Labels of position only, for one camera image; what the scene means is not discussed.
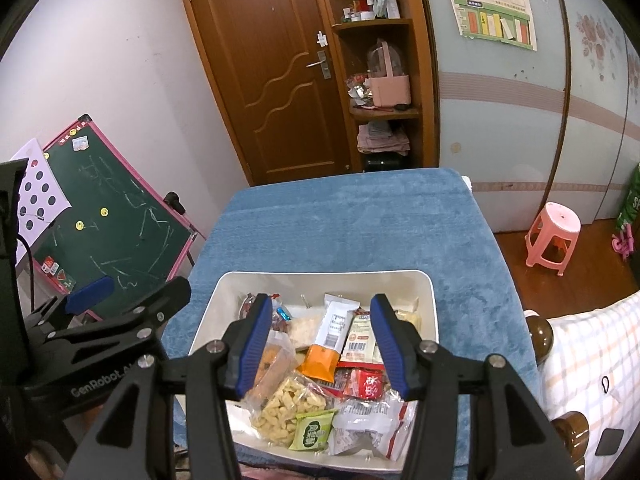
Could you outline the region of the puffed corn snack bag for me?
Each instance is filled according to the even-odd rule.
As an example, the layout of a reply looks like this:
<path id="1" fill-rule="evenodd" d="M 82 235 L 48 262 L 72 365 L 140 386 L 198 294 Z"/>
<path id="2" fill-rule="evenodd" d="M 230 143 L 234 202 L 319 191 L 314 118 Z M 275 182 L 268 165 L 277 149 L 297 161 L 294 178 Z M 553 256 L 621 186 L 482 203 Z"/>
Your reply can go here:
<path id="1" fill-rule="evenodd" d="M 333 401 L 320 386 L 299 372 L 292 372 L 280 382 L 250 423 L 262 440 L 288 448 L 303 415 L 322 412 L 332 406 Z"/>

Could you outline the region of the clear bag brown crackers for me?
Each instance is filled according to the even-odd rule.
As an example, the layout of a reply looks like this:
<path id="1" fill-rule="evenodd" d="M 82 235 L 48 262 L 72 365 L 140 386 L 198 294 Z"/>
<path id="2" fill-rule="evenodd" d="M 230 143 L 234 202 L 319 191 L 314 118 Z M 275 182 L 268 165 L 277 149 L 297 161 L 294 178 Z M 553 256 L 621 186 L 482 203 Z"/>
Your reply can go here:
<path id="1" fill-rule="evenodd" d="M 243 400 L 248 409 L 259 412 L 296 366 L 295 347 L 288 334 L 270 330 L 254 386 Z"/>

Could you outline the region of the white dotted calibration sheet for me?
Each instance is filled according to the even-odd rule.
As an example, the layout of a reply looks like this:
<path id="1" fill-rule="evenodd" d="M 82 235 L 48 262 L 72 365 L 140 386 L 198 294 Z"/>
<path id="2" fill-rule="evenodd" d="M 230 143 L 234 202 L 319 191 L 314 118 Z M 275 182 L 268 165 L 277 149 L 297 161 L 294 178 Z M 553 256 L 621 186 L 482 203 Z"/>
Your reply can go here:
<path id="1" fill-rule="evenodd" d="M 35 255 L 44 234 L 66 209 L 72 206 L 36 139 L 30 139 L 11 158 L 27 160 L 18 190 L 18 232 Z"/>

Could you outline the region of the brown wooden bed post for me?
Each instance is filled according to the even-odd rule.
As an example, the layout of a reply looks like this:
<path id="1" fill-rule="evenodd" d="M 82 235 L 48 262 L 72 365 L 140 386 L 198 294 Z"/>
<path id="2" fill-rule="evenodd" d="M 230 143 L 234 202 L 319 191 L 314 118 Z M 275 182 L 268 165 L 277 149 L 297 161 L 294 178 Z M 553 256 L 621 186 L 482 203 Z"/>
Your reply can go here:
<path id="1" fill-rule="evenodd" d="M 525 322 L 534 349 L 536 363 L 541 365 L 548 358 L 553 347 L 554 335 L 552 326 L 546 318 L 538 314 L 526 315 Z"/>

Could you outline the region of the checked white bed sheet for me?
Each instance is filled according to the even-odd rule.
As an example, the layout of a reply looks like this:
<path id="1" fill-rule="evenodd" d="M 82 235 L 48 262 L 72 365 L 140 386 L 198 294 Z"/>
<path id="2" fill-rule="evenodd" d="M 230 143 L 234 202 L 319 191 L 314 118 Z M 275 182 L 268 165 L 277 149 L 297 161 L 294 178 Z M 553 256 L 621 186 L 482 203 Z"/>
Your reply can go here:
<path id="1" fill-rule="evenodd" d="M 639 423 L 639 295 L 549 323 L 554 343 L 539 367 L 540 404 L 550 419 L 585 415 L 585 477 L 601 479 Z"/>

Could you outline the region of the green bag on cabinet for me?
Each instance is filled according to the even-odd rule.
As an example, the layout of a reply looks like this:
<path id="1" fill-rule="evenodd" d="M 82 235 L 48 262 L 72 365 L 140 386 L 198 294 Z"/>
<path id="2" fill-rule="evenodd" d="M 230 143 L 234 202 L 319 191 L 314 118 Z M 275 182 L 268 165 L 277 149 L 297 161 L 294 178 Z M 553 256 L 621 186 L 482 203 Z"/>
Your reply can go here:
<path id="1" fill-rule="evenodd" d="M 640 164 L 634 167 L 626 196 L 616 218 L 616 230 L 623 231 L 637 219 L 640 208 Z"/>

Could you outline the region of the white crumpled wrapper packet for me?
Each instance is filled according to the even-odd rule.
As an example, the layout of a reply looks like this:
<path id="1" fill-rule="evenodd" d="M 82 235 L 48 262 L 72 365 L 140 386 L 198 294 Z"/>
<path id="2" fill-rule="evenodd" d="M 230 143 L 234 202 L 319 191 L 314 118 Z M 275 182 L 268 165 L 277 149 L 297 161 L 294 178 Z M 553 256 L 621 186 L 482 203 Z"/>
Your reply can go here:
<path id="1" fill-rule="evenodd" d="M 392 389 L 380 400 L 345 400 L 332 420 L 329 454 L 370 451 L 376 457 L 397 462 L 406 454 L 417 408 L 418 402 L 402 400 Z"/>

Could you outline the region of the red snack packet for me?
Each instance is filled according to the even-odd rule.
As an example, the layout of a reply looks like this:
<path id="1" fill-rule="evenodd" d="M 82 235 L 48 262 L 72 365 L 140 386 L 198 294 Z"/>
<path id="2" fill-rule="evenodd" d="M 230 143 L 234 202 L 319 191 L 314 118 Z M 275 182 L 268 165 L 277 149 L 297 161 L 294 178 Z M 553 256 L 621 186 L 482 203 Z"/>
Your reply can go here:
<path id="1" fill-rule="evenodd" d="M 341 385 L 338 392 L 363 401 L 378 401 L 385 392 L 386 379 L 382 370 L 344 368 L 341 370 Z"/>

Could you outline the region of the folded pink cloth stack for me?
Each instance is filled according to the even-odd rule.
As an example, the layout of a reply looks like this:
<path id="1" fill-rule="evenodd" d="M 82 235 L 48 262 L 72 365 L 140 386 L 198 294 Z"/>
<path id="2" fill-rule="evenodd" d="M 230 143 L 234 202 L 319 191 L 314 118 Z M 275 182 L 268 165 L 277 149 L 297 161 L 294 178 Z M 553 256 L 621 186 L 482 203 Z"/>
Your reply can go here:
<path id="1" fill-rule="evenodd" d="M 407 155 L 408 136 L 401 128 L 393 128 L 385 120 L 375 120 L 358 126 L 357 150 L 362 154 L 397 153 Z"/>

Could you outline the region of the white orange snack packet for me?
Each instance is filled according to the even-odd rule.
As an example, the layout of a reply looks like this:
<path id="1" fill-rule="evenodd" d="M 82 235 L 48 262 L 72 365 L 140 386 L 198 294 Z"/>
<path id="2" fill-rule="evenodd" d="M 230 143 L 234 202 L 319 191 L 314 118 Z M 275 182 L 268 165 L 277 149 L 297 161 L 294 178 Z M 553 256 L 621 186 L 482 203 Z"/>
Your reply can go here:
<path id="1" fill-rule="evenodd" d="M 311 379 L 334 382 L 337 363 L 360 302 L 325 294 L 324 306 L 318 332 L 298 371 Z"/>

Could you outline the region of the Lipo white red packet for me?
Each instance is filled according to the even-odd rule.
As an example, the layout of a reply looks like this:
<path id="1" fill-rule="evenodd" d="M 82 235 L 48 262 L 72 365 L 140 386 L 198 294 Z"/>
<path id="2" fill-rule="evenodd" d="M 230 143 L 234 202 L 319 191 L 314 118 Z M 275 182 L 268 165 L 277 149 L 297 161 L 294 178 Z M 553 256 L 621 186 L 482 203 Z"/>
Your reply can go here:
<path id="1" fill-rule="evenodd" d="M 382 365 L 369 312 L 356 314 L 352 319 L 341 361 L 358 365 Z"/>

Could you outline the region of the green chalkboard pink frame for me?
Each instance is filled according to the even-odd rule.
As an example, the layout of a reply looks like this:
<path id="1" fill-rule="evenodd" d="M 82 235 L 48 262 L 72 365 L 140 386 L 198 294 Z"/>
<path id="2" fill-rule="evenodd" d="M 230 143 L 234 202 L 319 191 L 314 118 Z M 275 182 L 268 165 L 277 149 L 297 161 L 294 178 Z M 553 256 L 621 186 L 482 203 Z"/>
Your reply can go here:
<path id="1" fill-rule="evenodd" d="M 151 188 L 89 115 L 43 154 L 70 202 L 34 251 L 54 288 L 70 294 L 108 276 L 111 296 L 91 309 L 105 320 L 178 274 L 200 231 Z"/>

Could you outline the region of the red candy clear wrapper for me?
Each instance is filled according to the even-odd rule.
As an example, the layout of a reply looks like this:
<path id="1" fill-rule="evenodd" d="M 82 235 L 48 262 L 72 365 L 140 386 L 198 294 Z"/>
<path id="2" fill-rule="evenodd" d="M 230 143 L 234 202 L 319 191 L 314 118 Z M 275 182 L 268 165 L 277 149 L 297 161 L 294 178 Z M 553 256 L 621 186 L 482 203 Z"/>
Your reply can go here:
<path id="1" fill-rule="evenodd" d="M 247 315 L 250 313 L 250 309 L 252 308 L 252 305 L 254 304 L 255 299 L 256 299 L 256 296 L 252 292 L 249 292 L 244 297 L 241 307 L 239 308 L 238 318 L 240 320 L 244 320 L 244 318 L 247 318 Z"/>

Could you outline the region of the green snack packet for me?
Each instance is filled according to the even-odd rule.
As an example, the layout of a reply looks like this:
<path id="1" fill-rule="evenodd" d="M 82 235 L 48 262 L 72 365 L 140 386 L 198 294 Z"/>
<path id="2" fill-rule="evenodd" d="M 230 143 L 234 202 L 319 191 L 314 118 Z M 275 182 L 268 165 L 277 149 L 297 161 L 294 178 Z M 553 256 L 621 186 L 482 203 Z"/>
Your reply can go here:
<path id="1" fill-rule="evenodd" d="M 320 451 L 326 448 L 336 409 L 309 412 L 295 417 L 296 427 L 291 451 Z"/>

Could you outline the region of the wooden shelf unit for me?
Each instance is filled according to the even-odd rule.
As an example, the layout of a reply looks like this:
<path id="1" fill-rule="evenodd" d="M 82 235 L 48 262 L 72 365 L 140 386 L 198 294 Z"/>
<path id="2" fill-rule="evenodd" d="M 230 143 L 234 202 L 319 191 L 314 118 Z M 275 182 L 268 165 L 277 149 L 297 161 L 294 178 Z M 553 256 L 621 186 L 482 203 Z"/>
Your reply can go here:
<path id="1" fill-rule="evenodd" d="M 352 171 L 439 163 L 438 80 L 427 0 L 318 0 Z"/>

